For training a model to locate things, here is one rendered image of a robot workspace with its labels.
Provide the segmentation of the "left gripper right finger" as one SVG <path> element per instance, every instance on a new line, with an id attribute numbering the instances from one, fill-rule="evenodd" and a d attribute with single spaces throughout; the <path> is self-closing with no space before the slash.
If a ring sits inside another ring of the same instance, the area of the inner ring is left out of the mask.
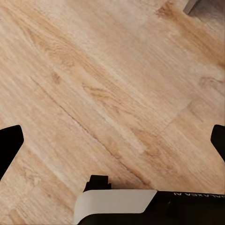
<path id="1" fill-rule="evenodd" d="M 225 127 L 221 125 L 215 125 L 212 130 L 210 140 L 222 159 L 225 161 Z"/>

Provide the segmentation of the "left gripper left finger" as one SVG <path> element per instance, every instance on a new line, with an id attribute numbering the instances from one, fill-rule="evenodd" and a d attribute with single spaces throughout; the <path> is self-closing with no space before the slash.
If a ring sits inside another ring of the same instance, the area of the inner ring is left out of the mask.
<path id="1" fill-rule="evenodd" d="M 0 130 L 0 180 L 24 142 L 20 125 Z"/>

